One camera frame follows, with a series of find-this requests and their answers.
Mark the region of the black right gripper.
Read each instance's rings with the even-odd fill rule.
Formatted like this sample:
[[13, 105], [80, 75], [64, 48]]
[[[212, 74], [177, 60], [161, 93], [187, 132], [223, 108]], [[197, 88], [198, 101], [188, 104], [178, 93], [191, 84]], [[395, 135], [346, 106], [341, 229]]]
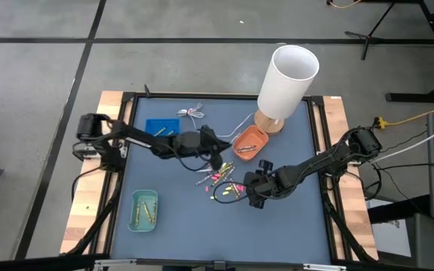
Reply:
[[280, 198], [283, 196], [281, 175], [283, 170], [274, 170], [266, 175], [259, 172], [245, 174], [246, 195], [252, 199], [252, 206], [263, 209], [266, 198]]

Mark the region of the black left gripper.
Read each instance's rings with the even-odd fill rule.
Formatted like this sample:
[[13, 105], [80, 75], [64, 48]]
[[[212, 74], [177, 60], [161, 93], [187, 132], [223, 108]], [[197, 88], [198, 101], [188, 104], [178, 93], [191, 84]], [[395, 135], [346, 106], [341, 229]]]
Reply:
[[210, 156], [216, 158], [220, 155], [221, 151], [225, 151], [231, 147], [231, 142], [228, 138], [217, 139], [215, 133], [207, 125], [200, 128], [200, 134], [204, 136], [203, 148], [206, 150], [200, 153], [200, 156]]

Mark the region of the orange plastic bin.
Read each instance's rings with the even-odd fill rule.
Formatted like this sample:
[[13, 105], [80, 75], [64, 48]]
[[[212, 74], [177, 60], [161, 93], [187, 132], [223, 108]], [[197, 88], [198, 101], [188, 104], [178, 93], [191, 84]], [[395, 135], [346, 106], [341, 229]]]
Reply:
[[[268, 141], [269, 141], [269, 136], [266, 132], [259, 129], [256, 125], [251, 125], [236, 138], [236, 140], [233, 143], [233, 151], [235, 155], [239, 157], [241, 160], [250, 161], [268, 143]], [[257, 148], [255, 151], [251, 151], [247, 153], [238, 154], [236, 152], [238, 147], [247, 146], [247, 145], [256, 145]]]

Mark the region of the wooden lamp base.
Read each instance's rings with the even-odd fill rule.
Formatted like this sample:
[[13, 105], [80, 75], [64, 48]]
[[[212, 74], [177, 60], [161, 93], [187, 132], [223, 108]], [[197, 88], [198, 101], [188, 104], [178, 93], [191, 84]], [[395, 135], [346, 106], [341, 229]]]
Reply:
[[266, 132], [269, 136], [276, 135], [283, 130], [284, 119], [273, 119], [266, 116], [260, 110], [257, 110], [254, 116], [255, 125]]

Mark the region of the blue plastic basket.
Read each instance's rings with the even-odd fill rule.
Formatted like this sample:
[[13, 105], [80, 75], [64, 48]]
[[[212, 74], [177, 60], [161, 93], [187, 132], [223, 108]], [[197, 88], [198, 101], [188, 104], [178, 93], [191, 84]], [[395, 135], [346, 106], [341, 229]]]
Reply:
[[145, 122], [145, 132], [154, 135], [159, 129], [166, 127], [167, 129], [162, 132], [158, 137], [168, 136], [167, 133], [171, 130], [175, 132], [172, 136], [180, 133], [180, 119], [178, 118], [154, 118], [147, 119]]

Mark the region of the white lamp shade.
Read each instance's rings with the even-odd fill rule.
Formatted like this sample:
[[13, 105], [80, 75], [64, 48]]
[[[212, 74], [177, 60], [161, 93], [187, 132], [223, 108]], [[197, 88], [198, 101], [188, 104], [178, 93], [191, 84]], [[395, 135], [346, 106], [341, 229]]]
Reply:
[[293, 115], [319, 72], [319, 60], [297, 45], [278, 47], [272, 54], [258, 94], [258, 109], [276, 120]]

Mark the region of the teal plastic tray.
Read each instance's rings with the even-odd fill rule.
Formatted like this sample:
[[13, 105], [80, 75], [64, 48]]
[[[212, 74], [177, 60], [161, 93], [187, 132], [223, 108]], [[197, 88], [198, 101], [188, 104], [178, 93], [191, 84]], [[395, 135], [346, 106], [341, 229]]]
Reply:
[[[152, 231], [157, 223], [157, 210], [158, 210], [158, 195], [154, 190], [135, 190], [131, 197], [130, 206], [130, 221], [128, 223], [128, 228], [130, 231], [135, 233], [146, 233]], [[150, 224], [145, 210], [143, 207], [143, 202], [146, 202], [150, 210], [151, 216], [153, 217], [153, 224]], [[136, 227], [136, 206], [140, 202], [140, 219], [139, 226]]]

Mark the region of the wooden table side board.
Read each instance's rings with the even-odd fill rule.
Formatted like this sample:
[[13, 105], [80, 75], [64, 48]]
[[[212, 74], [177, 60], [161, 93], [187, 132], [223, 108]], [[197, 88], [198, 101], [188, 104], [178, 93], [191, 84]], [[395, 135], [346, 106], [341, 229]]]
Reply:
[[[325, 151], [349, 129], [344, 104], [340, 96], [314, 96], [312, 102], [319, 142], [317, 150]], [[358, 169], [349, 166], [348, 173], [338, 181], [326, 178], [325, 182], [325, 191], [347, 228], [365, 252], [377, 260], [377, 249]]]
[[[112, 118], [121, 117], [128, 122], [133, 107], [132, 101], [132, 99], [124, 99], [123, 91], [103, 91], [96, 111]], [[69, 217], [60, 246], [61, 253], [73, 249], [84, 237], [97, 216], [102, 214], [117, 184], [118, 174], [106, 174], [98, 170], [99, 159], [97, 158], [80, 162], [79, 166], [83, 176], [75, 185], [75, 197], [71, 201]]]

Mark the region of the white storage box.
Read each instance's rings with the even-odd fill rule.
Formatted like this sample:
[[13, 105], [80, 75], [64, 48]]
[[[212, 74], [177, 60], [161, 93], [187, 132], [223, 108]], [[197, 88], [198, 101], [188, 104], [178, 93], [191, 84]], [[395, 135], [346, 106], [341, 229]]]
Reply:
[[404, 219], [372, 224], [375, 247], [379, 252], [411, 256], [406, 221]]

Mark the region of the black tripod stand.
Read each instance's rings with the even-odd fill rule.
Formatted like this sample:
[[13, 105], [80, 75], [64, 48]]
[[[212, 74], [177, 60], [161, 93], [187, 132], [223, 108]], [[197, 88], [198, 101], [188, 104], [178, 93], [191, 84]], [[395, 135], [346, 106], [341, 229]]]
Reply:
[[395, 5], [395, 1], [392, 1], [390, 6], [384, 11], [383, 15], [380, 17], [380, 19], [376, 22], [374, 27], [371, 29], [371, 31], [367, 35], [359, 34], [356, 32], [350, 32], [345, 31], [344, 34], [348, 36], [356, 37], [360, 40], [364, 41], [363, 48], [362, 48], [362, 54], [361, 54], [361, 60], [364, 61], [368, 52], [368, 48], [371, 45], [373, 41], [382, 41], [382, 38], [376, 38], [373, 36], [374, 32], [377, 30], [377, 28], [380, 26], [380, 24], [383, 22], [384, 18], [388, 15], [388, 13], [391, 11], [391, 9]]

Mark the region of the black aluminium table frame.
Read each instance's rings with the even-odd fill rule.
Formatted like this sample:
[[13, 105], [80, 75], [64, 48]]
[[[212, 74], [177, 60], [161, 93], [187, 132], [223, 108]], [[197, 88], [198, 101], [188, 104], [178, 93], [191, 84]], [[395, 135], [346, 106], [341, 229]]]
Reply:
[[[132, 109], [130, 120], [134, 121], [139, 100], [141, 99], [205, 99], [220, 101], [224, 99], [247, 101], [255, 100], [257, 97], [252, 94], [230, 94], [230, 93], [151, 93], [151, 97], [146, 97], [142, 92], [124, 92], [124, 99], [132, 99]], [[316, 136], [316, 122], [313, 113], [313, 96], [304, 97], [307, 104], [307, 115], [310, 121], [310, 133], [315, 151], [319, 146]], [[106, 174], [118, 174], [115, 191], [109, 202], [105, 204], [102, 214], [90, 226], [84, 237], [78, 241], [77, 245], [66, 253], [61, 253], [67, 257], [68, 261], [78, 268], [93, 268], [95, 260], [110, 259], [111, 242], [113, 232], [116, 227], [116, 217], [123, 186], [123, 172], [105, 172]], [[345, 266], [347, 271], [361, 271], [362, 269], [373, 269], [378, 265], [378, 261], [370, 257], [363, 247], [356, 241], [353, 234], [347, 228], [346, 222], [338, 214], [332, 205], [328, 193], [325, 191], [325, 179], [331, 178], [338, 181], [341, 177], [333, 175], [318, 174], [319, 192], [324, 208], [324, 223], [326, 238], [329, 244], [329, 254], [332, 265]]]

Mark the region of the silver metal bracket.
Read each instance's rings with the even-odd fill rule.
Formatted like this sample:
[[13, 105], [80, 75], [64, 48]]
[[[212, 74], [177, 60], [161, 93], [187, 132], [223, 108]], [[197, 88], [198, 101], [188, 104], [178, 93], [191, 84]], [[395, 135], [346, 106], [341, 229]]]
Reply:
[[107, 267], [123, 266], [123, 265], [136, 265], [137, 259], [102, 259], [94, 261], [94, 268], [103, 270]]
[[304, 263], [303, 270], [309, 271], [347, 271], [345, 266]]

